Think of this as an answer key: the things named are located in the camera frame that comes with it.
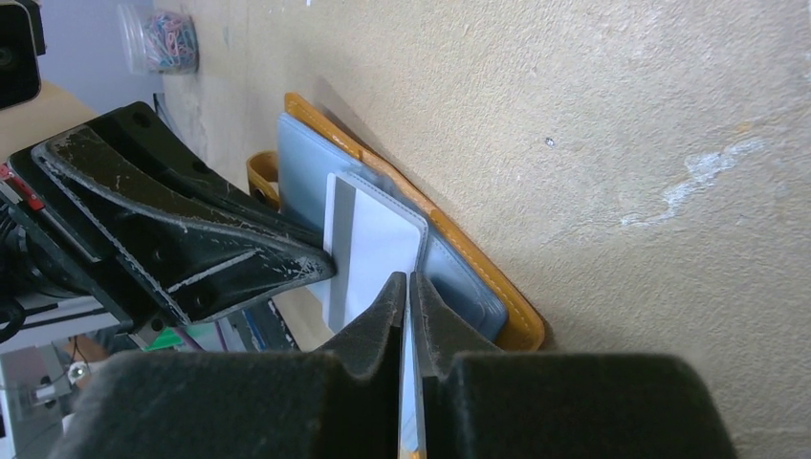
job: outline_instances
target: light blue card holder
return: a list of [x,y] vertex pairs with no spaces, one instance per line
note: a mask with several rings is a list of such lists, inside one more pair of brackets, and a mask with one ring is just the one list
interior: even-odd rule
[[[408,208],[427,216],[382,177],[317,132],[283,113],[277,123],[279,195],[282,213],[312,230],[324,231],[327,177],[354,173]],[[504,304],[431,223],[424,274],[446,304],[471,327],[495,340],[507,321]]]

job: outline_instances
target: wallet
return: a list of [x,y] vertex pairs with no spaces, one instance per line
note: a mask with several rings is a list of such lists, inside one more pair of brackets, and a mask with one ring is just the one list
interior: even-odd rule
[[[394,166],[337,128],[301,96],[286,95],[285,110],[277,123],[278,154],[262,153],[249,160],[252,193],[261,186],[267,189],[263,177],[277,177],[282,212],[305,227],[323,231],[327,176],[355,173],[426,218],[423,272],[456,314],[505,350],[539,348],[544,326],[538,312],[442,210]],[[263,174],[252,174],[256,164],[262,164]],[[278,206],[278,202],[269,205]]]

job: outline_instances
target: beige wall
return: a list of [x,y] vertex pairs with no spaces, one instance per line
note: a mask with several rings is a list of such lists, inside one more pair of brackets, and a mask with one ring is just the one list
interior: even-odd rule
[[298,91],[461,224],[557,347],[683,355],[743,457],[811,454],[805,0],[183,3],[203,64],[167,92],[215,168],[244,182]]
[[72,94],[43,81],[34,100],[0,110],[0,162],[23,148],[95,117],[93,111]]

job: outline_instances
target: wall stain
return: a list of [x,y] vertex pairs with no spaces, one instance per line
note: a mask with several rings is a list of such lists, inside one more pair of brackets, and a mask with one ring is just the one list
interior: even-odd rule
[[732,169],[737,165],[740,158],[763,149],[765,145],[765,140],[752,138],[728,145],[721,151],[689,155],[685,158],[684,164],[690,177],[686,181],[670,186],[662,192],[662,199],[668,204],[668,208],[658,215],[648,217],[643,217],[638,213],[631,213],[623,217],[621,223],[623,226],[649,227],[666,222],[678,214],[692,194],[714,186],[718,174]]
[[751,121],[743,121],[735,127],[735,132],[738,134],[747,134],[753,127],[755,127],[755,124]]

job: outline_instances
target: camera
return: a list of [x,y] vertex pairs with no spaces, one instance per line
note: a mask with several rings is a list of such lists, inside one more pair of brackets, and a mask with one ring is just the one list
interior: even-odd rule
[[42,18],[32,0],[0,0],[0,110],[35,98],[45,54]]

